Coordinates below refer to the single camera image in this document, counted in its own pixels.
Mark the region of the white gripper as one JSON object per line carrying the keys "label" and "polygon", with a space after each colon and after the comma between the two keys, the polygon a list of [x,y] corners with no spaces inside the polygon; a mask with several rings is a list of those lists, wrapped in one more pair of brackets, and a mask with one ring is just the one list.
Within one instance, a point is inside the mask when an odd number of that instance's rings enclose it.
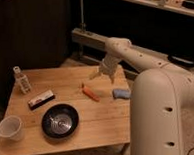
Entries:
{"label": "white gripper", "polygon": [[118,57],[107,54],[99,64],[99,71],[95,70],[91,73],[89,79],[93,80],[94,78],[101,76],[103,73],[104,75],[109,75],[111,84],[113,84],[116,68],[120,61],[121,60]]}

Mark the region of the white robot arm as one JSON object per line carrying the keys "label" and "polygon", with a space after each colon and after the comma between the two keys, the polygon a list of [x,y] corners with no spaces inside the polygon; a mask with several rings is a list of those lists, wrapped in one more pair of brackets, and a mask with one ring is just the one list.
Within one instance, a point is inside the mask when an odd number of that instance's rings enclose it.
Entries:
{"label": "white robot arm", "polygon": [[127,62],[139,72],[131,93],[130,155],[184,155],[181,109],[194,104],[194,73],[143,53],[126,38],[105,41],[96,77],[115,77]]}

